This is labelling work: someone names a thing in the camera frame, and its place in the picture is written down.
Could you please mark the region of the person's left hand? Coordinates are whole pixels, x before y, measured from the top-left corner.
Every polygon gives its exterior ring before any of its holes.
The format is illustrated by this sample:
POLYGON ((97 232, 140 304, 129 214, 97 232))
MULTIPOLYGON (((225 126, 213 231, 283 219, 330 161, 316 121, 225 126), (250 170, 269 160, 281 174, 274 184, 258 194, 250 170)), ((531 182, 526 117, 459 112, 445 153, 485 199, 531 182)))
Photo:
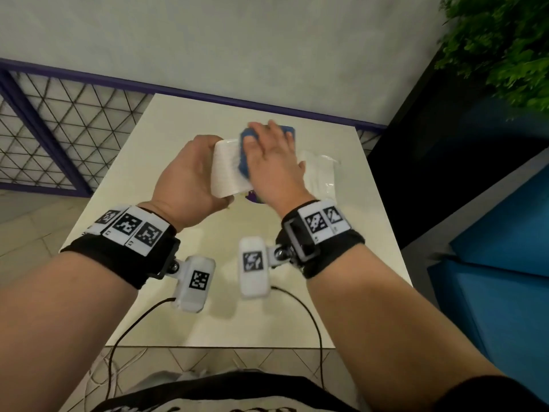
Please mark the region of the person's left hand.
POLYGON ((206 195, 212 195, 213 152, 221 140, 215 135, 198 135, 187 142, 161 173, 152 198, 138 206, 166 220, 177 233, 212 215, 206 213, 206 195))

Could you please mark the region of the person's right hand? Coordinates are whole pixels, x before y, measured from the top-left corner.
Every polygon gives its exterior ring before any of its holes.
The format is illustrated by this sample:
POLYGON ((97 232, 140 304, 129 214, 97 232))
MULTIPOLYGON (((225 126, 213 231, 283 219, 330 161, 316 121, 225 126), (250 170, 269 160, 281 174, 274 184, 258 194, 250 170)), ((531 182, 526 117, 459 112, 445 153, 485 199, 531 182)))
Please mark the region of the person's right hand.
POLYGON ((298 161, 292 134, 273 120, 250 122, 258 134, 259 154, 250 165, 250 182, 257 195, 282 219, 295 208, 315 200, 304 183, 305 162, 298 161))

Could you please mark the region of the blue sponge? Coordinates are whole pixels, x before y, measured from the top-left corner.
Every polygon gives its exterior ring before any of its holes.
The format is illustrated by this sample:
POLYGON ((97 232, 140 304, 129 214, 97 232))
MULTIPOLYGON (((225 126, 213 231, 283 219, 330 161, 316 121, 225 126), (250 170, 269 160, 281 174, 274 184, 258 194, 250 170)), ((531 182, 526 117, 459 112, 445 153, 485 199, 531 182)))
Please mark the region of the blue sponge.
MULTIPOLYGON (((280 128, 281 128, 283 133, 287 133, 287 132, 291 133, 293 140, 295 140, 295 135, 296 135, 295 128, 293 128, 292 126, 284 126, 284 125, 280 126, 280 128)), ((238 170, 244 178, 249 179, 248 160, 247 160, 246 153, 245 153, 244 147, 243 147, 244 139, 247 138, 247 137, 252 137, 257 142, 259 141, 259 139, 258 139, 257 132, 254 131, 252 128, 249 128, 249 127, 244 129, 243 132, 239 136, 238 170)))

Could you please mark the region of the white rectangular plate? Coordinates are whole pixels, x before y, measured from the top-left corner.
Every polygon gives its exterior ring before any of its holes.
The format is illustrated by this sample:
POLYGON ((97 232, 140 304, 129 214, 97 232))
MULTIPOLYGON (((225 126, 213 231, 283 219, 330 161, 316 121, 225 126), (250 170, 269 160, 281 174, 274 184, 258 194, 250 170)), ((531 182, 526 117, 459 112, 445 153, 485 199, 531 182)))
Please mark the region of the white rectangular plate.
POLYGON ((211 193, 217 198, 247 194, 252 185, 239 171, 238 139, 221 140, 214 146, 211 167, 211 193))

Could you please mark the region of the person's right forearm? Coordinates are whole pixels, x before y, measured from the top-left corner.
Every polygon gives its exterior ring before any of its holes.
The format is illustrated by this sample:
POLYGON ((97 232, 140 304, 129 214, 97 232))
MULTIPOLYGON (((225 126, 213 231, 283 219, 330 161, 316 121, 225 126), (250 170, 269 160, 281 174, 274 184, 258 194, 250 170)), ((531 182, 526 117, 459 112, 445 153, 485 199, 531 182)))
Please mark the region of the person's right forearm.
POLYGON ((342 361, 375 411, 427 411, 464 381, 504 375, 364 244, 306 285, 342 361))

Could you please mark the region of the person's left forearm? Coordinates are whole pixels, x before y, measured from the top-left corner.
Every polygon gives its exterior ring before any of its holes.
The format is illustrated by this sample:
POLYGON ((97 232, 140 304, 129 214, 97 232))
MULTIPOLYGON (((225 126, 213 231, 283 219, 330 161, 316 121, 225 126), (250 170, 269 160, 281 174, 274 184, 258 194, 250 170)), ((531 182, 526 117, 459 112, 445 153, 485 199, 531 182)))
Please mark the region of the person's left forearm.
POLYGON ((70 251, 0 288, 0 412, 58 412, 137 295, 70 251))

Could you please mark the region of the clear plastic container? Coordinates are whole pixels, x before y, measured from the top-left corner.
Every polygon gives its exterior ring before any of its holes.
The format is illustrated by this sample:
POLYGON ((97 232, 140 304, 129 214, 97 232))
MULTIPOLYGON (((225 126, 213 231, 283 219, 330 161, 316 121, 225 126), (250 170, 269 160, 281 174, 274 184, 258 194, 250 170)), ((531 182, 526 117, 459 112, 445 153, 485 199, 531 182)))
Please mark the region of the clear plastic container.
POLYGON ((302 150, 299 161, 305 162, 304 183, 306 189, 317 199, 337 202, 335 190, 335 169, 339 162, 327 155, 302 150))

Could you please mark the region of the white left marker plate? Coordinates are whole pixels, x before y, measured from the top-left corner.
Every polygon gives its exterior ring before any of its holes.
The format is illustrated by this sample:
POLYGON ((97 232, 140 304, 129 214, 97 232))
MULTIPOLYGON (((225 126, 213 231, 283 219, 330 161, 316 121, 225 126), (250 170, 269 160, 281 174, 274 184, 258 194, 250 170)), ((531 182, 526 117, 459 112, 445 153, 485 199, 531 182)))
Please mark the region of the white left marker plate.
POLYGON ((148 256, 170 224, 141 207, 118 205, 107 210, 83 235, 100 235, 108 240, 148 256))

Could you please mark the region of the white marker plate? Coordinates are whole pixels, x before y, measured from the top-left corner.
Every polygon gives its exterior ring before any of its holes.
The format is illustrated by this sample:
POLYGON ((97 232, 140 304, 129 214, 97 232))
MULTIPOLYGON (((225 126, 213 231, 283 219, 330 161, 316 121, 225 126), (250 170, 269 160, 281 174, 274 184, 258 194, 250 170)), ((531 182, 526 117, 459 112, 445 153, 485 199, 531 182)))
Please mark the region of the white marker plate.
POLYGON ((331 199, 314 201, 297 212, 314 244, 352 229, 337 203, 331 199))
POLYGON ((107 210, 83 235, 100 235, 108 240, 148 256, 170 224, 141 207, 118 205, 107 210))

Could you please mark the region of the white right marker plate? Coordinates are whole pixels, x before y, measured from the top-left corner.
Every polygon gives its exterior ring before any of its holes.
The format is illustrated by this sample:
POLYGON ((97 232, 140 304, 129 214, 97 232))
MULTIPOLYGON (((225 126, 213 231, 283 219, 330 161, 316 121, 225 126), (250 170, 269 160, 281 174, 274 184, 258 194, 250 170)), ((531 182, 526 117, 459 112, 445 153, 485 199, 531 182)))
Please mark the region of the white right marker plate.
POLYGON ((314 244, 352 229, 337 203, 331 199, 314 201, 297 212, 314 244))

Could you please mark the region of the person's black shirt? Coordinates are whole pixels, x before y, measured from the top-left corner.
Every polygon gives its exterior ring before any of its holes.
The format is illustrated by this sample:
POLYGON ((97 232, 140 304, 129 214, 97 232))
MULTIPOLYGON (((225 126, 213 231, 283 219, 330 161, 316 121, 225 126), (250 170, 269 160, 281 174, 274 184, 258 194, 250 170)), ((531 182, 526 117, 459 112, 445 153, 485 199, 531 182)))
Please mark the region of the person's black shirt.
POLYGON ((360 412, 303 376, 232 371, 142 388, 92 412, 360 412))

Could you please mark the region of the purple mesh railing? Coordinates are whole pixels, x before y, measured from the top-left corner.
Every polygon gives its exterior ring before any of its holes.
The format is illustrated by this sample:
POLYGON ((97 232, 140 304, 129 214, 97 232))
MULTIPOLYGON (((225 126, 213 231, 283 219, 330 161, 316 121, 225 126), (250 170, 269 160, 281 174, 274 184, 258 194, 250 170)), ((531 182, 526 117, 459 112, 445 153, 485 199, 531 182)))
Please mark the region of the purple mesh railing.
POLYGON ((53 161, 58 164, 62 172, 68 177, 69 181, 75 185, 73 191, 49 191, 45 187, 27 187, 27 186, 9 186, 9 190, 22 192, 37 192, 44 194, 53 194, 59 196, 71 196, 88 198, 93 192, 75 165, 70 161, 65 151, 61 148, 51 130, 47 127, 39 113, 33 108, 28 101, 22 89, 17 85, 15 79, 10 75, 10 71, 15 71, 24 74, 53 77, 59 80, 69 80, 81 82, 83 84, 99 85, 119 90, 128 90, 132 92, 141 92, 143 94, 174 96, 195 100, 205 103, 219 104, 223 106, 231 106, 234 108, 242 108, 262 112, 267 116, 282 117, 282 122, 297 122, 298 128, 304 126, 304 121, 318 121, 323 124, 337 124, 341 126, 353 127, 356 130, 365 130, 380 135, 387 128, 382 124, 374 124, 366 121, 353 120, 351 118, 337 117, 331 115, 320 114, 316 112, 295 110, 281 106, 251 102, 241 99, 229 98, 225 96, 216 96, 190 90, 165 87, 157 84, 150 84, 138 81, 130 81, 122 78, 102 76, 90 74, 81 71, 66 70, 62 68, 54 68, 50 66, 31 64, 27 62, 18 62, 8 59, 0 59, 0 95, 10 104, 12 110, 22 120, 24 125, 36 138, 43 149, 51 156, 53 161))

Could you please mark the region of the blue seat cushion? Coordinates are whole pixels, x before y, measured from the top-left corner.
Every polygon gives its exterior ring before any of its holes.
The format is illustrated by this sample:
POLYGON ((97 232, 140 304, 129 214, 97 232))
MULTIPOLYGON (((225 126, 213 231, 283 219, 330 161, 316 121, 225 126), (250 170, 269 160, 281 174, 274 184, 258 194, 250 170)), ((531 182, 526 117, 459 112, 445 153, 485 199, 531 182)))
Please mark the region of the blue seat cushion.
POLYGON ((549 278, 549 164, 450 246, 466 263, 549 278))
POLYGON ((549 277, 443 259, 436 301, 496 367, 549 404, 549 277))

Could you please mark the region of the green plant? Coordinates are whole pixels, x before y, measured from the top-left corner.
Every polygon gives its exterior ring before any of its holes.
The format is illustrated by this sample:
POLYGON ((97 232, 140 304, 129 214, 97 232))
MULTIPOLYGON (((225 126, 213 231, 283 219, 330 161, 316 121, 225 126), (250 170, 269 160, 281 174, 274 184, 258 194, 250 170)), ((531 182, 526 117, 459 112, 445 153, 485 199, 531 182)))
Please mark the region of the green plant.
POLYGON ((511 107, 549 116, 549 0, 441 0, 437 69, 478 77, 511 107))

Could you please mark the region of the black planter wall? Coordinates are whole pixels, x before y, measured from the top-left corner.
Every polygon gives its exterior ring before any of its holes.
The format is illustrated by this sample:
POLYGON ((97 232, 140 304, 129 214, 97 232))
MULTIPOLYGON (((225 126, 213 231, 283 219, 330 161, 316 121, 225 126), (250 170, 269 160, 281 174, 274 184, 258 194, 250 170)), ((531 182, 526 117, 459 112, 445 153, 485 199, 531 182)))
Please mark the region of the black planter wall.
POLYGON ((549 115, 518 109, 437 53, 367 157, 400 249, 549 146, 549 115))

